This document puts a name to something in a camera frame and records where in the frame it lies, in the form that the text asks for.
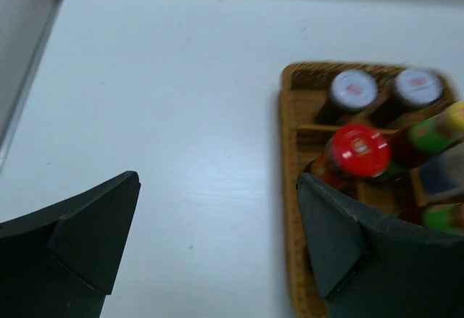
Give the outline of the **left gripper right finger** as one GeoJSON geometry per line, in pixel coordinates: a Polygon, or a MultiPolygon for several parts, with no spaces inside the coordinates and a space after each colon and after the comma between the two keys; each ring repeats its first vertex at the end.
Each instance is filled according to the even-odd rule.
{"type": "Polygon", "coordinates": [[[297,202],[330,317],[461,317],[463,238],[400,220],[303,173],[297,202]]]}

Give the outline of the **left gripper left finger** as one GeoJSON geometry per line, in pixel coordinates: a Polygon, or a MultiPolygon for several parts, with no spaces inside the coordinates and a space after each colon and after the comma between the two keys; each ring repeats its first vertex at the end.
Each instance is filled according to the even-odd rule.
{"type": "Polygon", "coordinates": [[[2,317],[99,317],[123,257],[141,184],[126,171],[1,224],[2,317]]]}

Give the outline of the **yellow cap sauce bottle front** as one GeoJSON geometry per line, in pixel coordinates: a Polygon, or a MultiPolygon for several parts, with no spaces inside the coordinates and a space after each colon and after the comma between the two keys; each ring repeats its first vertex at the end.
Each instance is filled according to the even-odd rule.
{"type": "Polygon", "coordinates": [[[399,213],[399,218],[442,233],[463,236],[463,203],[408,207],[399,213]]]}

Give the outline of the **yellow cap sauce bottle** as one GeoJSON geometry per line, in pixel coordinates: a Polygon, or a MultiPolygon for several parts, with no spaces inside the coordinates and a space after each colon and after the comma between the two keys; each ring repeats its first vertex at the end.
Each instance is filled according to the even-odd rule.
{"type": "Polygon", "coordinates": [[[463,139],[463,102],[388,138],[391,159],[385,171],[375,178],[383,182],[405,174],[463,139]]]}
{"type": "Polygon", "coordinates": [[[463,236],[463,203],[408,207],[399,213],[399,218],[442,233],[463,236]]]}

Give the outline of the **red lid sauce jar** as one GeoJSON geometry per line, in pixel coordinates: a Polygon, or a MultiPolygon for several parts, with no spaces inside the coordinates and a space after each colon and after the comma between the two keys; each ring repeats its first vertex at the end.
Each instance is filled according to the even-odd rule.
{"type": "Polygon", "coordinates": [[[359,180],[383,174],[390,159],[391,149],[382,134],[367,125],[350,124],[334,133],[305,172],[338,191],[347,191],[359,180]]]}

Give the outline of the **silver top white can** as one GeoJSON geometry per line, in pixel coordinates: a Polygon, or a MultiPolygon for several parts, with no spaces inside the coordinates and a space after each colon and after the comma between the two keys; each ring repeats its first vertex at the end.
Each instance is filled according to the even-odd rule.
{"type": "Polygon", "coordinates": [[[429,202],[463,194],[463,143],[428,160],[418,172],[429,202]]]}

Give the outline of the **purple lid dark jar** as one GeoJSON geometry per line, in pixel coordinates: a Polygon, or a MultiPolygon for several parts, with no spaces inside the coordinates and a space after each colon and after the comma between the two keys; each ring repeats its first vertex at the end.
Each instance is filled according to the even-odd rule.
{"type": "Polygon", "coordinates": [[[442,92],[442,82],[434,73],[407,68],[393,79],[388,97],[370,113],[370,122],[387,127],[401,116],[434,103],[442,92]]]}
{"type": "Polygon", "coordinates": [[[377,95],[377,83],[368,73],[345,70],[331,81],[326,102],[314,116],[314,121],[322,125],[336,125],[343,117],[361,113],[377,95]]]}

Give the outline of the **purple lid dark jar front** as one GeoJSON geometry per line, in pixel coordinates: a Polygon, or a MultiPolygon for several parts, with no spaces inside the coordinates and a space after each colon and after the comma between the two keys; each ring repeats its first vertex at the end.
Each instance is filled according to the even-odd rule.
{"type": "Polygon", "coordinates": [[[370,113],[370,122],[387,127],[401,116],[434,103],[442,92],[442,82],[434,73],[407,68],[393,79],[388,97],[370,113]]]}

